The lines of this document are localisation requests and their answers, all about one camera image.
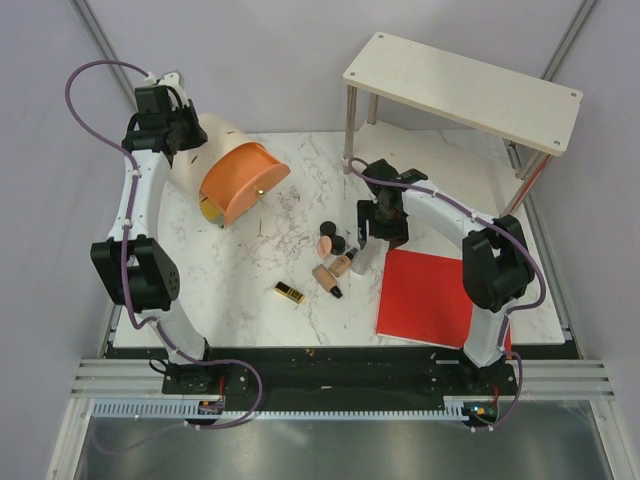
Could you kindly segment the black round jar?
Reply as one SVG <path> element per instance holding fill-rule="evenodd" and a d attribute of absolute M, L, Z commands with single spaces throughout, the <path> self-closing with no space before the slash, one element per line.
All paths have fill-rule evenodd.
<path fill-rule="evenodd" d="M 319 232 L 322 236 L 333 237 L 337 233 L 337 226 L 332 221 L 324 221 L 319 226 Z"/>
<path fill-rule="evenodd" d="M 346 240 L 340 235 L 331 237 L 331 254 L 334 256 L 343 255 L 346 250 Z"/>

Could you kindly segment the cream drawer organizer shell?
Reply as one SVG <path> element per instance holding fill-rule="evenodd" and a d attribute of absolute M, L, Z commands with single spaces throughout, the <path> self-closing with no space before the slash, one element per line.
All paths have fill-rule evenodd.
<path fill-rule="evenodd" d="M 248 134 L 216 114 L 199 114 L 198 120 L 208 140 L 200 147 L 178 152 L 169 175 L 171 183 L 196 202 L 206 175 L 224 156 L 245 145 L 259 152 L 264 150 Z"/>

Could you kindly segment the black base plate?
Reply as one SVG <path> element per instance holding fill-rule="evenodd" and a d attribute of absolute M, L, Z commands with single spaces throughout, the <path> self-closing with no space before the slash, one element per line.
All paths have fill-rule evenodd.
<path fill-rule="evenodd" d="M 286 407 L 296 396 L 329 390 L 376 400 L 398 393 L 440 401 L 445 396 L 511 395 L 517 390 L 513 367 L 503 359 L 477 369 L 459 350 L 439 347 L 218 348 L 206 346 L 196 362 L 166 367 L 165 393 L 199 394 L 220 387 L 245 395 L 262 386 L 263 402 Z"/>

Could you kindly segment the clear frosted bottle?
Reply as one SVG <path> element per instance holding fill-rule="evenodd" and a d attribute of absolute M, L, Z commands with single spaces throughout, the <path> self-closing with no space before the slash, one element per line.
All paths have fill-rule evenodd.
<path fill-rule="evenodd" d="M 352 261 L 352 271 L 357 275 L 364 275 L 371 267 L 377 254 L 379 245 L 375 239 L 369 239 L 364 247 L 355 255 Z"/>

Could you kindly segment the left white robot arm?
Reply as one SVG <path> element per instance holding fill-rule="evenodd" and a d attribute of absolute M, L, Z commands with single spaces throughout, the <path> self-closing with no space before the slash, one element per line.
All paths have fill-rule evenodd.
<path fill-rule="evenodd" d="M 161 199 L 174 158 L 208 140 L 183 84 L 173 71 L 136 88 L 137 110 L 121 142 L 125 181 L 120 204 L 106 240 L 92 245 L 90 257 L 131 326 L 152 330 L 171 363 L 190 363 L 185 382 L 208 393 L 218 385 L 220 371 L 204 360 L 207 341 L 179 301 L 178 267 L 158 240 Z"/>

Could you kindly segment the yellow drawer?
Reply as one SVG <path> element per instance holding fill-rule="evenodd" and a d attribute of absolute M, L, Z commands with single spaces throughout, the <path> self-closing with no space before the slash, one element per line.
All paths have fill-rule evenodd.
<path fill-rule="evenodd" d="M 224 224 L 224 211 L 212 200 L 202 196 L 199 200 L 199 207 L 203 217 L 213 224 Z"/>

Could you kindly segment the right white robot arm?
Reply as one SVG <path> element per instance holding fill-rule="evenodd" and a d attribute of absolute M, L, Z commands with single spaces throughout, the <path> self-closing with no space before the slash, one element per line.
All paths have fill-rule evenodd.
<path fill-rule="evenodd" d="M 504 357 L 508 318 L 518 308 L 516 301 L 534 280 L 544 283 L 519 220 L 478 212 L 415 168 L 400 173 L 384 159 L 367 163 L 353 158 L 348 165 L 374 195 L 356 204 L 360 248 L 371 238 L 386 241 L 390 249 L 404 245 L 412 217 L 429 224 L 461 252 L 462 284 L 473 308 L 462 347 L 469 362 L 458 368 L 457 377 L 465 391 L 483 392 L 494 381 L 491 366 Z"/>

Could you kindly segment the gold black lipstick box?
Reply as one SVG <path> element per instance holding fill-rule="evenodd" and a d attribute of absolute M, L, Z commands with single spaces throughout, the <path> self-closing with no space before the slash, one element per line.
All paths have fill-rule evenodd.
<path fill-rule="evenodd" d="M 296 304 L 301 304 L 305 299 L 305 296 L 299 290 L 281 281 L 276 283 L 274 290 Z"/>

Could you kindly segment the foundation bottle black cap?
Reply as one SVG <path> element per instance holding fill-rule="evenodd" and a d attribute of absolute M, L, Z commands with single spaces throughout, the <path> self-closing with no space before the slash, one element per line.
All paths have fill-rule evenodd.
<path fill-rule="evenodd" d="M 358 253 L 357 248 L 346 251 L 343 255 L 337 257 L 329 267 L 329 272 L 336 278 L 343 275 L 352 265 L 355 256 Z"/>

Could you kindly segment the orange top drawer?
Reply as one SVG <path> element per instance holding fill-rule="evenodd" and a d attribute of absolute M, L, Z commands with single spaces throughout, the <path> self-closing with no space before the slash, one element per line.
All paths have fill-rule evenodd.
<path fill-rule="evenodd" d="M 245 145 L 213 166 L 201 184 L 200 198 L 215 202 L 224 211 L 222 226 L 228 226 L 289 174 L 290 168 L 265 148 L 259 152 Z"/>

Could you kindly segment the black round jar upper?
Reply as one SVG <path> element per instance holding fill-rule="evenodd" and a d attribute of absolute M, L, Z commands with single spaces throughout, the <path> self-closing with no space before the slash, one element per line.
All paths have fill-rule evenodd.
<path fill-rule="evenodd" d="M 337 233 L 337 226 L 332 221 L 324 221 L 319 226 L 319 232 L 322 236 L 333 237 Z"/>

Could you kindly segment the pink makeup sponge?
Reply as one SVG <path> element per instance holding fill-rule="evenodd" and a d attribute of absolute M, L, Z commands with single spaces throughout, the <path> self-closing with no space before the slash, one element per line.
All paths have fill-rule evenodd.
<path fill-rule="evenodd" d="M 325 259 L 331 254 L 333 242 L 330 236 L 322 235 L 316 244 L 316 253 L 320 259 Z"/>

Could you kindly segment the black round jar lower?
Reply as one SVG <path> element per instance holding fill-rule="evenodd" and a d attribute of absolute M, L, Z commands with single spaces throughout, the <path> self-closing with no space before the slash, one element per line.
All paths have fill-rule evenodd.
<path fill-rule="evenodd" d="M 334 256 L 343 255 L 346 250 L 346 240 L 340 235 L 331 237 L 331 254 Z"/>

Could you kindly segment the red notebook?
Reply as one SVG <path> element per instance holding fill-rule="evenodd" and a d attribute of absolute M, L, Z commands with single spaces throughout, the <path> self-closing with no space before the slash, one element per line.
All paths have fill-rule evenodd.
<path fill-rule="evenodd" d="M 394 249 L 386 254 L 376 323 L 380 336 L 460 349 L 473 303 L 462 261 Z"/>

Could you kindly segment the beige foundation bottle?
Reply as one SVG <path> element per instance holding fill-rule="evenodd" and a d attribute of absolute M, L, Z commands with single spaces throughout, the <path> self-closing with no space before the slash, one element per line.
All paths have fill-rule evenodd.
<path fill-rule="evenodd" d="M 343 294 L 340 290 L 336 278 L 324 265 L 318 265 L 312 270 L 312 275 L 316 282 L 334 298 L 340 299 Z"/>

